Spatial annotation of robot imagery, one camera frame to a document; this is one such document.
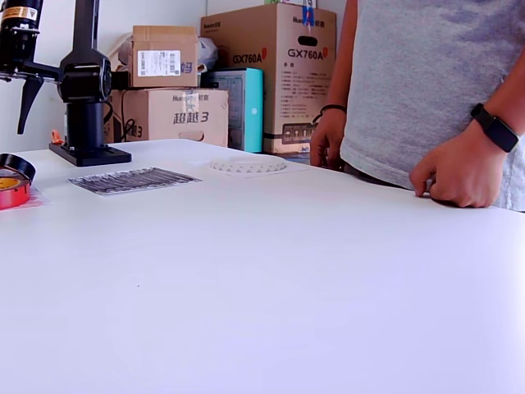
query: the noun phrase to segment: man's arm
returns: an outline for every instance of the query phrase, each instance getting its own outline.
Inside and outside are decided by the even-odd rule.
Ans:
[[[501,118],[516,134],[525,133],[525,51],[505,82],[486,103],[486,109]],[[410,174],[417,196],[434,180],[430,195],[459,207],[493,205],[500,195],[507,154],[472,121],[463,133],[432,150]]]
[[[339,51],[328,91],[328,104],[346,107],[352,77],[355,32],[358,24],[358,0],[346,2],[345,18],[341,29]]]
[[[352,77],[354,40],[358,24],[358,0],[347,0],[341,31],[339,52],[332,73],[326,104],[346,107]],[[325,164],[332,170],[344,166],[340,146],[345,136],[346,115],[338,109],[325,111],[310,143],[310,163],[315,167]]]
[[[516,66],[485,105],[518,135],[525,134],[525,50]]]

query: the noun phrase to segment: white round object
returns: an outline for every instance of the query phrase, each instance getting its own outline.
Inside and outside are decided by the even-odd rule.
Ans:
[[[247,158],[231,158],[212,160],[210,168],[222,172],[237,172],[256,174],[276,172],[286,168],[286,160],[272,156],[253,156]]]

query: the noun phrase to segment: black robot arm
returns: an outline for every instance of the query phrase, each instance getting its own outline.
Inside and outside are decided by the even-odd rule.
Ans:
[[[58,84],[67,106],[64,145],[49,148],[78,167],[127,163],[131,156],[103,141],[103,107],[111,93],[111,63],[97,50],[99,0],[76,0],[73,49],[59,68],[34,63],[43,0],[4,0],[0,79],[25,79],[18,132],[42,84]]]

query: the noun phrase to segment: person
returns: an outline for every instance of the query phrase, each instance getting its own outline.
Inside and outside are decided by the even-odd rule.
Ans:
[[[523,0],[348,0],[311,164],[525,211],[524,44]]]

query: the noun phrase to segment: gray t-shirt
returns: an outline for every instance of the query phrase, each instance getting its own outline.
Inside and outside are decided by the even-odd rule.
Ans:
[[[409,173],[465,130],[525,44],[525,0],[358,0],[341,157],[412,189]],[[525,141],[508,156],[496,205],[525,211]]]

